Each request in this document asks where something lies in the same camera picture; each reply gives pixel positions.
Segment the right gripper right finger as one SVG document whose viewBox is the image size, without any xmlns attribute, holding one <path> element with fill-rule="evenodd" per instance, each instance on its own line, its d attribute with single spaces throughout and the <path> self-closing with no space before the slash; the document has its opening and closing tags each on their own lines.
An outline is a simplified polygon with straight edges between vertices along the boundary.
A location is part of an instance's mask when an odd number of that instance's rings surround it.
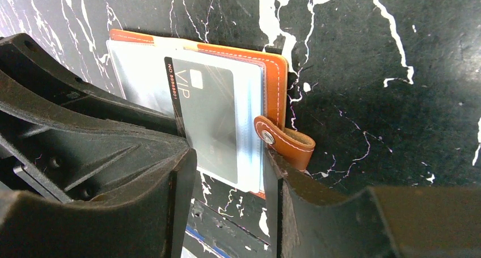
<svg viewBox="0 0 481 258">
<path fill-rule="evenodd" d="M 345 196 L 264 152 L 273 257 L 479 257 L 480 188 L 366 187 Z"/>
</svg>

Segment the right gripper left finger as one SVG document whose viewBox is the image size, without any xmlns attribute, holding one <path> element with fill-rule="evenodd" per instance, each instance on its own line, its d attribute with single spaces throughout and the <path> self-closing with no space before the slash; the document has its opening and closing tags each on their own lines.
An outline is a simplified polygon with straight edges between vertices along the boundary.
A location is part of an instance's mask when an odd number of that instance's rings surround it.
<svg viewBox="0 0 481 258">
<path fill-rule="evenodd" d="M 90 201 L 1 192 L 2 257 L 180 257 L 196 176 L 186 149 Z"/>
</svg>

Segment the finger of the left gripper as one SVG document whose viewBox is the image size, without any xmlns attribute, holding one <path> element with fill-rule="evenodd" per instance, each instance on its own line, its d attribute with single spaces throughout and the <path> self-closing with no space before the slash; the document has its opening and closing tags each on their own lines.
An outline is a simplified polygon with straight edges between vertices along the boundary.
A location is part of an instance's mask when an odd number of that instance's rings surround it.
<svg viewBox="0 0 481 258">
<path fill-rule="evenodd" d="M 153 183 L 189 152 L 180 137 L 90 117 L 1 75 L 1 149 L 44 198 L 89 200 L 140 180 Z"/>
<path fill-rule="evenodd" d="M 26 33 L 1 38 L 1 70 L 36 95 L 71 111 L 178 134 L 174 119 L 83 81 Z"/>
</svg>

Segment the black VIP credit card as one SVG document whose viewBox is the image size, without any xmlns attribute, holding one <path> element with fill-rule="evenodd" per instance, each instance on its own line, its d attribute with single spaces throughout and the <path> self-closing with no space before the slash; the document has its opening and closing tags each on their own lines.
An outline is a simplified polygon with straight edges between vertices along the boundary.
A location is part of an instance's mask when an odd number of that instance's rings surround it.
<svg viewBox="0 0 481 258">
<path fill-rule="evenodd" d="M 176 116 L 198 168 L 218 179 L 238 182 L 233 73 L 225 68 L 165 57 L 174 77 L 172 97 Z"/>
</svg>

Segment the brown leather card holder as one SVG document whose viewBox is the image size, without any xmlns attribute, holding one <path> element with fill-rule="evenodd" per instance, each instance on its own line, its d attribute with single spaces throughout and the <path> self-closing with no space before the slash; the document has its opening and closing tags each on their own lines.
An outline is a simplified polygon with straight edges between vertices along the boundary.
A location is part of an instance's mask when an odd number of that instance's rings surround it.
<svg viewBox="0 0 481 258">
<path fill-rule="evenodd" d="M 233 73 L 238 182 L 218 181 L 243 192 L 262 193 L 263 155 L 272 148 L 295 169 L 304 171 L 315 141 L 285 125 L 288 62 L 279 55 L 112 29 L 107 41 L 114 71 L 126 100 L 174 119 L 187 138 L 172 102 L 174 77 L 165 57 L 213 65 Z"/>
</svg>

